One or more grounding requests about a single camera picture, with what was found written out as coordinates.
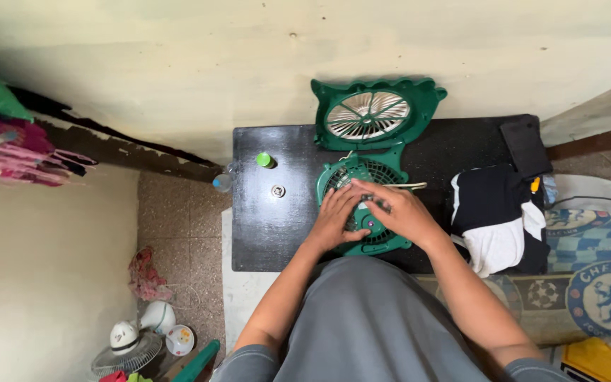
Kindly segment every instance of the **green plastic frame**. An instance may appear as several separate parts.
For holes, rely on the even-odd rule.
[[[358,155],[357,153],[351,153],[347,158],[344,158],[343,160],[334,164],[325,163],[325,169],[318,177],[315,186],[318,206],[322,205],[322,199],[325,196],[325,189],[327,188],[329,179],[341,166],[345,165],[348,168],[348,174],[351,178],[360,178],[368,181],[372,180],[369,178],[369,173],[365,174],[365,171],[363,170],[364,166],[359,166],[361,164],[361,159],[367,159],[385,164],[387,167],[395,171],[395,175],[398,176],[402,184],[407,183],[407,180],[409,179],[408,174],[400,170],[400,156],[404,147],[404,143],[397,143],[395,146],[390,148],[390,150],[382,154]],[[345,186],[349,182],[350,180],[344,181],[339,186]],[[360,203],[360,205],[355,208],[353,211],[353,217],[355,227],[347,226],[347,229],[359,230],[368,228],[371,230],[371,233],[361,241],[339,245],[333,249],[334,252],[343,256],[372,256],[383,254],[384,252],[392,251],[393,249],[409,248],[412,246],[411,241],[387,230],[380,221],[371,215],[369,209],[364,205],[364,203]],[[374,243],[376,238],[380,235],[385,235],[387,239],[381,243]]]
[[[436,88],[435,81],[428,77],[420,80],[402,77],[395,81],[356,81],[346,85],[312,80],[310,87],[320,101],[315,117],[315,143],[336,151],[384,149],[398,143],[410,143],[423,133],[435,114],[438,103],[447,96],[447,91],[444,88]],[[395,93],[408,102],[409,114],[399,126],[387,134],[369,139],[339,138],[327,129],[327,116],[336,105],[355,94],[377,91]]]

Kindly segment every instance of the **person's right hand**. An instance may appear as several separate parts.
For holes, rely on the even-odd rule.
[[[365,204],[375,218],[386,228],[410,239],[423,250],[427,250],[432,242],[447,235],[419,198],[411,192],[355,178],[352,179],[352,184],[374,196],[373,201],[366,201]],[[377,203],[382,203],[384,208],[379,207]]]

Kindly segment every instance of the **person's left hand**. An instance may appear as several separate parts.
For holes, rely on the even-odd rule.
[[[352,209],[360,203],[361,196],[368,191],[348,184],[337,191],[331,188],[322,199],[320,214],[303,242],[311,246],[319,254],[335,248],[348,241],[361,240],[371,233],[368,229],[354,232],[344,229]]]

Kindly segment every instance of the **gray t-shirt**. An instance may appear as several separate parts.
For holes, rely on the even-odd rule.
[[[547,363],[511,362],[516,382],[569,381]],[[223,361],[214,382],[488,381],[443,305],[409,274],[368,256],[330,262],[310,285],[284,362],[263,345]]]

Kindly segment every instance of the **black tabletop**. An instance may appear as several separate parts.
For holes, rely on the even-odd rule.
[[[428,182],[415,194],[436,221],[449,231],[450,181],[476,167],[513,164],[499,127],[535,124],[529,115],[433,120],[409,143],[401,168],[409,183]],[[236,128],[233,131],[232,268],[234,271],[279,272],[284,269],[314,223],[318,205],[315,181],[326,162],[337,162],[347,152],[332,152],[313,143],[314,125]],[[255,159],[269,153],[273,169]],[[271,194],[275,185],[286,190],[282,198]],[[335,256],[328,254],[325,258]],[[376,256],[409,273],[432,273],[426,254],[413,245]]]

